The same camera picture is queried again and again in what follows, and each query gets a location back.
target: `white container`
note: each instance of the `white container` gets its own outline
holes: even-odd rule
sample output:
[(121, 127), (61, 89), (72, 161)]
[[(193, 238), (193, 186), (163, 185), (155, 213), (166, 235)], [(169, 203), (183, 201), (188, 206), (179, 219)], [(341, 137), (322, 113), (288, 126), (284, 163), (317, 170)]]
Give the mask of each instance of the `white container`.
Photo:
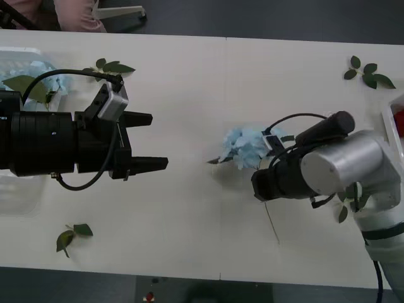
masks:
[(390, 147), (393, 149), (396, 159), (404, 165), (404, 138), (398, 136), (394, 121), (394, 115), (401, 110), (404, 110), (404, 95), (386, 103), (382, 108), (382, 116)]
[[(29, 67), (32, 61), (53, 65), (38, 49), (24, 47), (0, 47), (0, 73)], [(50, 111), (57, 111), (61, 94), (54, 95), (49, 104)], [(46, 111), (43, 104), (31, 104), (35, 111)], [(39, 212), (44, 176), (16, 177), (9, 170), (0, 170), (0, 216), (33, 217)]]

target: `wire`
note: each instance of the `wire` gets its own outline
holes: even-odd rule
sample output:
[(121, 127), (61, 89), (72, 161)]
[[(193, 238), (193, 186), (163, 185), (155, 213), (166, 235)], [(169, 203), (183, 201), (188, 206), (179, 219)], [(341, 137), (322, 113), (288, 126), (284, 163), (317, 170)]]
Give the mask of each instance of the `wire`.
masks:
[[(353, 198), (355, 200), (358, 200), (358, 190), (354, 190)], [(364, 238), (365, 245), (369, 245), (369, 243), (366, 241)], [(376, 270), (376, 276), (377, 276), (377, 297), (376, 297), (376, 303), (381, 303), (383, 300), (383, 278), (381, 276), (381, 270), (379, 266), (379, 262), (373, 260), (373, 265), (374, 269)]]
[(280, 244), (278, 234), (276, 233), (275, 226), (273, 225), (273, 222), (272, 222), (272, 219), (271, 219), (271, 216), (270, 216), (270, 212), (268, 211), (268, 207), (266, 205), (266, 201), (264, 202), (264, 204), (265, 204), (266, 214), (268, 215), (268, 218), (270, 219), (270, 222), (271, 222), (273, 233), (275, 234), (275, 237), (276, 237), (276, 239), (278, 241), (278, 244)]
[(321, 201), (317, 201), (317, 202), (312, 202), (311, 206), (315, 209), (315, 208), (319, 208), (320, 206), (323, 206), (325, 204), (327, 204), (328, 202), (330, 202), (333, 198), (335, 197), (335, 193), (333, 193), (331, 196), (329, 196), (328, 198), (321, 200)]
[(66, 189), (69, 189), (70, 191), (82, 191), (86, 188), (89, 188), (94, 183), (96, 183), (98, 181), (98, 179), (101, 177), (101, 175), (104, 173), (104, 171), (107, 169), (108, 163), (110, 162), (110, 160), (114, 154), (114, 147), (115, 147), (115, 143), (116, 143), (116, 139), (117, 139), (118, 127), (119, 127), (118, 123), (114, 123), (114, 130), (112, 132), (111, 142), (109, 143), (107, 156), (106, 156), (103, 164), (101, 165), (100, 170), (97, 172), (97, 174), (94, 176), (93, 179), (91, 179), (86, 184), (81, 185), (81, 186), (70, 186), (69, 184), (66, 184), (63, 181), (62, 175), (59, 174), (56, 177), (56, 181), (59, 182), (61, 186), (63, 186)]
[(358, 184), (353, 184), (353, 203), (355, 205), (355, 212), (359, 211), (359, 199), (358, 199)]
[(272, 169), (274, 163), (276, 160), (278, 160), (282, 155), (286, 154), (287, 152), (289, 152), (290, 150), (293, 150), (296, 147), (296, 145), (290, 146), (290, 147), (286, 147), (284, 150), (282, 150), (280, 153), (278, 153), (277, 155), (275, 155), (272, 158), (272, 161), (270, 162), (270, 166), (268, 167), (268, 169)]
[(25, 102), (28, 99), (28, 96), (30, 95), (31, 91), (33, 90), (33, 88), (35, 87), (35, 85), (38, 84), (39, 81), (51, 77), (51, 76), (55, 76), (57, 74), (79, 74), (82, 76), (90, 76), (90, 77), (94, 77), (94, 78), (101, 78), (101, 79), (105, 79), (108, 82), (111, 82), (113, 84), (118, 84), (117, 82), (121, 82), (121, 79), (118, 78), (117, 76), (114, 76), (112, 74), (102, 74), (102, 73), (97, 73), (94, 71), (80, 71), (77, 69), (56, 69), (54, 71), (48, 71), (47, 73), (41, 74), (39, 76), (37, 76), (32, 82), (31, 84), (29, 84), (29, 86), (27, 87), (27, 89), (25, 90), (25, 93), (22, 97), (22, 102), (23, 105), (25, 104)]
[(312, 114), (312, 113), (310, 113), (310, 112), (300, 112), (300, 113), (298, 113), (298, 114), (293, 114), (293, 115), (290, 115), (290, 116), (286, 116), (286, 117), (284, 117), (284, 118), (282, 118), (282, 119), (280, 119), (280, 120), (277, 120), (277, 122), (274, 122), (270, 127), (268, 127), (267, 129), (265, 129), (265, 133), (270, 134), (270, 133), (271, 133), (271, 130), (272, 130), (276, 125), (278, 125), (279, 123), (283, 122), (284, 120), (289, 120), (289, 119), (291, 119), (291, 118), (294, 118), (294, 117), (301, 117), (301, 116), (309, 116), (309, 117), (317, 117), (317, 118), (321, 118), (321, 119), (327, 119), (327, 117), (322, 116), (322, 115), (319, 115), (319, 114)]
[(373, 261), (374, 269), (376, 270), (377, 275), (377, 299), (376, 303), (381, 303), (383, 299), (383, 279), (381, 277), (381, 270), (379, 266), (379, 262)]

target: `table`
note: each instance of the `table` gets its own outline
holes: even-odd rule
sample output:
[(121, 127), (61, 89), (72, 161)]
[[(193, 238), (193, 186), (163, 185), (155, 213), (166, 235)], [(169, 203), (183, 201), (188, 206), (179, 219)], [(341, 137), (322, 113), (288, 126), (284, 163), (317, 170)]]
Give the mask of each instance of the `table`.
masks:
[[(136, 68), (126, 78), (128, 110), (149, 112), (151, 126), (129, 130), (134, 155), (168, 157), (161, 172), (128, 182), (107, 174), (72, 193), (48, 180), (35, 217), (0, 218), (0, 266), (134, 275), (376, 288), (354, 221), (335, 222), (337, 201), (312, 210), (306, 200), (268, 203), (252, 195), (252, 171), (205, 162), (221, 152), (231, 127), (268, 125), (294, 112), (349, 111), (357, 129), (383, 134), (379, 106), (403, 92), (404, 47), (281, 40), (100, 33), (0, 32), (0, 46), (36, 47), (61, 68), (98, 58)], [(397, 90), (344, 81), (351, 55), (376, 62)], [(84, 109), (100, 84), (74, 77), (61, 110)], [(282, 128), (297, 134), (314, 118)], [(73, 185), (91, 175), (66, 175)], [(65, 224), (88, 223), (71, 259), (56, 253)]]

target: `blue hydrangea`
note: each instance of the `blue hydrangea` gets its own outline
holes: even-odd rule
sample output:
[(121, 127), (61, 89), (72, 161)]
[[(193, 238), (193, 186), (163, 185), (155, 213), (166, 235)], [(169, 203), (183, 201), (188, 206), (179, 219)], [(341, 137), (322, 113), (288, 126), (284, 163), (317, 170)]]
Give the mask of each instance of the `blue hydrangea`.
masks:
[[(13, 77), (26, 75), (36, 78), (37, 76), (46, 73), (48, 71), (53, 71), (54, 68), (49, 64), (42, 61), (32, 61), (31, 65), (26, 69), (11, 70), (7, 73), (0, 74), (0, 89), (12, 90), (3, 84), (3, 80), (7, 80)], [(59, 92), (61, 95), (68, 94), (70, 78), (64, 74), (58, 74), (55, 76), (48, 77), (42, 80), (42, 83), (48, 89), (48, 91)]]
[[(267, 158), (271, 151), (263, 140), (262, 131), (253, 128), (234, 128), (226, 134), (223, 140), (223, 153), (219, 158), (219, 163), (228, 158), (236, 163), (238, 169), (259, 168), (261, 159)], [(273, 135), (280, 138), (287, 133), (275, 128), (271, 131)]]

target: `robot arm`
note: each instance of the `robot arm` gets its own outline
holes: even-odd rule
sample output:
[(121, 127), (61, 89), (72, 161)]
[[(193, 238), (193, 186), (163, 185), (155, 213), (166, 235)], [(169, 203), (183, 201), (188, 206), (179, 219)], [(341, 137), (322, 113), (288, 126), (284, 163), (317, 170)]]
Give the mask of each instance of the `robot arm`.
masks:
[[(62, 70), (48, 74), (79, 73)], [(148, 126), (150, 114), (125, 112), (128, 104), (124, 82), (120, 76), (106, 76), (104, 84), (84, 112), (24, 112), (23, 102), (35, 80), (21, 99), (19, 92), (0, 91), (0, 169), (9, 169), (17, 176), (51, 174), (70, 190), (61, 174), (105, 170), (113, 179), (164, 170), (167, 158), (132, 157), (126, 128)]]
[[(321, 137), (331, 129), (327, 126), (335, 125), (335, 120), (346, 114), (340, 112), (320, 122), (320, 129), (325, 131)], [(286, 153), (272, 168), (253, 175), (256, 197), (261, 201), (281, 197), (314, 199), (318, 195), (343, 192), (359, 182), (363, 194), (370, 199), (361, 210), (352, 205), (353, 217), (369, 256), (380, 262), (391, 288), (404, 302), (404, 171), (401, 165), (394, 161), (384, 140), (372, 131), (347, 136), (350, 128), (339, 128), (340, 139), (326, 140), (314, 147), (316, 129), (319, 130), (318, 126), (296, 137), (296, 149)]]

